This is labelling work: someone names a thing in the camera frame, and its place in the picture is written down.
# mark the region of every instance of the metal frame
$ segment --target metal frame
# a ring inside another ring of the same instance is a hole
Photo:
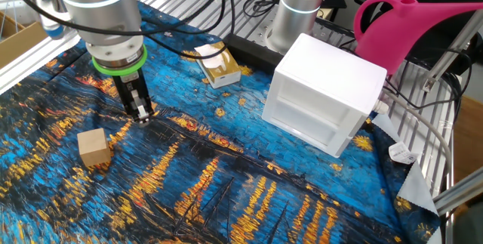
[[[483,10],[477,10],[468,23],[463,27],[460,34],[455,38],[449,47],[455,51],[464,51],[468,48],[469,41],[483,27]],[[423,90],[430,92],[436,81],[438,81],[453,61],[458,57],[454,52],[445,52],[438,63],[424,77]]]
[[[439,215],[453,210],[483,193],[483,167],[434,198]]]

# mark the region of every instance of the gray robot arm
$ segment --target gray robot arm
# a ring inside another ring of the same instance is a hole
[[[62,0],[68,13],[58,13],[51,7],[52,0],[35,0],[38,6],[62,19],[97,29],[139,31],[141,16],[137,0]],[[42,17],[45,30],[59,37],[62,27]],[[100,72],[111,75],[126,112],[136,122],[147,124],[153,114],[148,89],[141,66],[147,51],[143,36],[113,36],[78,31]]]

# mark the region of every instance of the green ring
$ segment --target green ring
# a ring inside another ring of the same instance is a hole
[[[139,62],[135,63],[134,65],[128,67],[127,69],[121,69],[121,70],[105,69],[96,62],[96,59],[94,57],[92,57],[92,64],[97,69],[97,71],[99,71],[102,74],[106,74],[109,76],[126,76],[129,74],[135,73],[146,62],[146,59],[148,58],[148,50],[146,49],[145,45],[143,45],[143,47],[144,47],[144,52],[143,52],[143,56],[141,57],[141,60],[139,60]]]

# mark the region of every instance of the pink watering can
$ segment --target pink watering can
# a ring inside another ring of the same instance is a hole
[[[387,2],[392,10],[377,18],[361,31],[365,9],[374,3]],[[483,9],[483,3],[419,3],[416,0],[367,0],[359,8],[354,20],[354,34],[358,42],[356,54],[394,74],[416,41],[434,25],[449,17]]]

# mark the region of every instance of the watering can handle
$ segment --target watering can handle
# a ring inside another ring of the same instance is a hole
[[[361,5],[361,7],[357,10],[357,13],[355,14],[355,18],[354,18],[354,35],[356,40],[359,41],[364,36],[364,33],[361,30],[361,20],[362,20],[363,13],[370,5],[374,3],[379,3],[379,2],[387,2],[391,4],[391,6],[396,11],[398,11],[402,6],[401,0],[367,0],[365,1]]]

